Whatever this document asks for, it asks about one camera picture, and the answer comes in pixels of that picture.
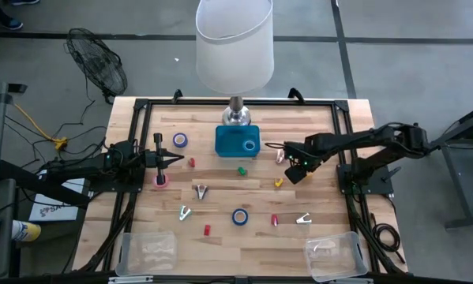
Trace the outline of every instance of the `person's foot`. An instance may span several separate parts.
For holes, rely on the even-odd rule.
[[[30,5],[38,2],[39,0],[9,0],[9,3],[13,6]]]
[[[16,31],[24,27],[21,21],[12,19],[8,24],[2,24],[3,27],[8,28],[11,31]]]

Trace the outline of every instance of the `concrete floor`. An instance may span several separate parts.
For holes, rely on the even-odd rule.
[[[28,32],[66,32],[85,27],[94,32],[131,34],[195,33],[196,0],[50,0],[37,6],[7,7],[24,21]],[[335,36],[328,0],[275,0],[274,28],[278,36]],[[473,0],[339,0],[346,36],[473,38]],[[48,133],[65,121],[76,121],[88,100],[84,77],[63,47],[53,39],[0,39],[0,80],[24,83],[16,96]],[[122,57],[129,87],[125,95],[216,95],[195,72],[195,43],[180,41],[106,41]],[[377,125],[388,121],[418,122],[430,140],[473,110],[473,45],[348,44],[357,97],[369,99]],[[306,97],[347,98],[336,43],[275,43],[275,73],[253,96],[284,97],[298,88]],[[96,105],[72,136],[106,125],[111,107],[89,84]],[[24,119],[13,109],[8,114]],[[30,141],[37,137],[17,128]],[[76,151],[101,140],[95,131],[70,143]],[[6,130],[4,158],[17,165],[32,160],[31,146]],[[39,149],[46,159],[55,153]],[[40,163],[30,166],[34,170]],[[402,160],[392,179],[405,254],[410,271],[421,276],[473,281],[473,228],[452,232],[444,223],[463,216],[440,152],[421,160]],[[25,274],[60,272],[74,237],[28,248]]]

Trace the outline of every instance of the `electric fan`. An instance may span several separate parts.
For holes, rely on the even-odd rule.
[[[127,88],[127,78],[120,57],[96,35],[85,28],[72,28],[66,40],[68,51],[85,76],[101,91],[104,100],[121,95]]]

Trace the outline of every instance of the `red clip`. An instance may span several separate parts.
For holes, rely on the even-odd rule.
[[[205,236],[210,235],[210,225],[205,225]]]
[[[278,226],[278,216],[276,216],[276,214],[271,215],[271,224]]]

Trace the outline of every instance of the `wooden table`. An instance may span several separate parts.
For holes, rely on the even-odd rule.
[[[126,140],[133,113],[134,97],[118,97],[111,112],[107,144]],[[348,100],[354,131],[374,126],[370,104],[365,99]],[[137,199],[133,232],[173,231],[178,239],[178,263],[173,275],[308,275],[303,255],[305,239],[345,233],[347,207],[339,193],[335,166],[331,158],[313,176],[292,185],[284,176],[288,163],[275,163],[276,150],[265,142],[304,141],[305,136],[334,132],[328,107],[322,106],[252,106],[252,123],[261,128],[261,152],[255,159],[222,159],[215,153],[215,127],[220,125],[224,106],[154,106],[148,131],[147,148],[153,149],[153,133],[163,134],[163,147],[184,155],[186,159],[172,164],[166,173],[171,183],[166,189],[154,189],[147,170],[142,193]],[[141,135],[141,112],[136,137]],[[185,133],[189,144],[176,148],[172,137]],[[377,148],[359,150],[366,157]],[[195,158],[196,167],[187,165]],[[248,170],[240,176],[239,166]],[[280,189],[274,178],[283,178]],[[193,190],[197,184],[209,186],[206,197],[198,200]],[[114,206],[114,193],[104,193],[93,200],[87,210],[73,269],[87,263],[108,234]],[[368,196],[368,205],[377,222],[397,228],[391,204],[381,196]],[[178,220],[179,208],[185,204],[193,214]],[[236,208],[249,212],[244,226],[235,226],[231,214]],[[296,225],[305,212],[313,223]],[[271,214],[277,214],[279,225],[271,225]],[[209,237],[205,225],[212,227]],[[367,257],[367,243],[362,238]],[[404,270],[395,254],[389,254]]]

